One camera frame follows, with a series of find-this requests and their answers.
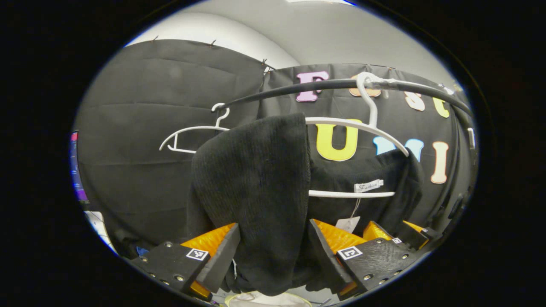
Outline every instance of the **white plastic hanger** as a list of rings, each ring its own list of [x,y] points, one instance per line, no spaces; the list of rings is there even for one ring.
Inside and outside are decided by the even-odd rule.
[[[374,78],[377,78],[372,73],[362,72],[357,77],[357,86],[358,90],[361,93],[366,93],[366,89],[364,87],[364,83],[368,81],[373,81]],[[305,123],[307,125],[311,124],[317,124],[317,123],[325,123],[325,124],[331,124],[331,125],[341,125],[346,127],[353,127],[357,128],[359,130],[364,130],[367,132],[371,132],[373,134],[379,135],[386,140],[391,141],[396,147],[398,147],[404,155],[409,156],[410,153],[407,151],[407,149],[400,143],[398,140],[396,140],[394,137],[392,137],[390,134],[388,134],[385,131],[382,131],[377,128],[377,107],[373,100],[368,95],[361,95],[370,107],[370,123],[368,125],[364,123],[354,122],[350,120],[344,120],[344,119],[336,119],[333,117],[306,117]],[[216,108],[220,105],[223,105],[223,103],[217,103],[212,107],[212,111],[216,110]],[[182,130],[178,130],[175,133],[171,134],[169,137],[167,137],[161,146],[159,147],[159,150],[163,148],[165,143],[172,137],[174,137],[174,147],[171,147],[170,145],[167,145],[167,147],[170,150],[173,151],[179,151],[179,152],[187,152],[190,154],[194,154],[195,151],[193,150],[185,150],[185,149],[177,149],[176,148],[176,142],[178,138],[178,134],[184,131],[194,130],[194,129],[216,129],[216,130],[222,130],[227,131],[229,129],[219,127],[220,120],[225,119],[229,114],[229,108],[226,108],[226,112],[223,116],[219,117],[216,120],[215,126],[196,126],[196,127],[189,127],[184,128]],[[309,190],[309,196],[315,196],[315,197],[331,197],[331,198],[376,198],[376,197],[389,197],[393,196],[394,192],[381,192],[381,193],[349,193],[349,192],[330,192],[330,191],[317,191],[317,190]]]
[[[224,105],[224,103],[217,103],[215,104],[213,107],[212,107],[212,111],[214,112],[216,110],[216,108],[218,108],[220,105]],[[164,141],[163,143],[161,143],[161,146],[159,147],[159,150],[163,149],[163,146],[165,146],[165,143],[167,143],[167,141],[174,137],[174,147],[171,147],[170,145],[167,145],[167,147],[172,150],[172,151],[179,151],[179,152],[187,152],[189,154],[194,154],[195,151],[194,150],[186,150],[186,149],[178,149],[176,148],[176,143],[178,142],[178,134],[181,133],[181,132],[184,132],[184,131],[189,131],[189,130],[196,130],[196,129],[213,129],[213,130],[222,130],[222,131],[227,131],[229,130],[228,128],[222,128],[220,127],[220,121],[225,119],[226,117],[228,117],[229,115],[229,108],[226,108],[225,109],[225,114],[218,117],[218,119],[216,120],[216,125],[215,126],[195,126],[195,127],[188,127],[188,128],[184,128],[184,129],[181,129],[181,130],[178,130],[176,131],[175,133],[169,135]]]

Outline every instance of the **monitor screen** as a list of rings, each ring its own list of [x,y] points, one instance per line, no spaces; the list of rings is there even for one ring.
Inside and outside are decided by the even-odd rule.
[[[78,170],[78,132],[75,131],[70,136],[70,172],[72,173],[72,181],[78,200],[82,203],[89,203],[87,195],[81,184],[80,171]]]

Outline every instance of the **white object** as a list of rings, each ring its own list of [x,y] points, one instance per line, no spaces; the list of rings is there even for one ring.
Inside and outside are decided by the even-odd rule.
[[[377,76],[375,76],[372,73],[368,72],[362,72],[358,74],[357,76],[357,86],[358,90],[361,93],[366,92],[366,88],[364,87],[364,83],[368,80],[380,80]],[[383,137],[384,139],[391,141],[396,147],[398,147],[406,157],[410,155],[410,153],[407,151],[407,149],[400,143],[397,139],[392,137],[390,134],[388,134],[385,131],[382,131],[377,128],[377,107],[373,100],[368,95],[361,95],[366,104],[370,107],[370,123],[368,125],[360,122],[354,122],[350,120],[344,120],[344,119],[337,119],[333,117],[306,117],[305,123],[307,125],[311,124],[317,124],[317,123],[325,123],[325,124],[331,124],[331,125],[341,125],[346,127],[353,127],[357,128],[359,130],[364,130],[367,132],[371,132],[375,135],[378,135],[380,137]],[[216,108],[220,105],[224,105],[223,103],[217,103],[212,107],[212,111],[216,110]],[[163,143],[161,143],[161,146],[159,147],[159,150],[163,148],[165,143],[172,137],[174,137],[174,147],[171,147],[170,145],[167,145],[167,147],[172,151],[178,151],[178,152],[187,152],[190,154],[194,154],[195,151],[193,150],[185,150],[185,149],[177,149],[177,140],[178,140],[178,134],[184,131],[194,130],[194,129],[216,129],[216,130],[222,130],[227,131],[229,129],[222,128],[219,126],[220,120],[225,119],[229,114],[229,108],[226,108],[226,112],[223,116],[219,117],[218,120],[216,120],[215,126],[197,126],[197,127],[188,127],[184,128],[182,130],[178,130],[177,132],[171,134],[168,136]],[[376,197],[390,197],[393,196],[394,192],[381,192],[381,193],[348,193],[348,192],[330,192],[330,191],[317,191],[317,190],[309,190],[309,196],[314,197],[330,197],[330,198],[376,198]]]
[[[225,298],[228,307],[311,307],[311,303],[297,295],[282,293],[266,296],[258,291],[241,293]]]
[[[114,246],[112,245],[112,242],[110,241],[110,237],[108,236],[108,233],[106,232],[106,227],[104,227],[104,218],[102,216],[102,213],[99,211],[84,211],[87,215],[87,220],[93,226],[99,237],[108,245],[109,248],[111,248],[114,253],[117,253]]]

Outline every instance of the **pink letter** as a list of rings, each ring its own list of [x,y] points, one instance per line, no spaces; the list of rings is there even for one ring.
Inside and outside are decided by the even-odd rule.
[[[300,83],[322,81],[322,80],[328,80],[328,78],[330,78],[327,72],[301,73],[301,74],[298,74],[296,77],[300,79]],[[317,99],[318,99],[318,96],[315,95],[313,91],[302,92],[296,97],[296,101],[298,102],[315,101]]]

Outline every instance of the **hanger hook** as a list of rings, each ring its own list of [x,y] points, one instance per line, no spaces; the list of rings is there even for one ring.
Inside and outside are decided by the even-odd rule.
[[[376,128],[377,127],[377,106],[373,102],[372,98],[366,92],[366,87],[364,86],[367,82],[378,81],[379,78],[369,72],[361,72],[357,76],[357,87],[360,92],[360,96],[364,99],[364,102],[370,107],[370,122],[369,126]]]
[[[216,110],[217,107],[221,106],[221,105],[225,105],[225,103],[217,103],[215,104],[213,107],[212,107],[212,111],[214,112]],[[216,127],[219,127],[220,126],[220,121],[225,119],[226,117],[228,117],[229,115],[229,108],[226,108],[225,109],[225,114],[218,117],[218,119],[216,120]]]

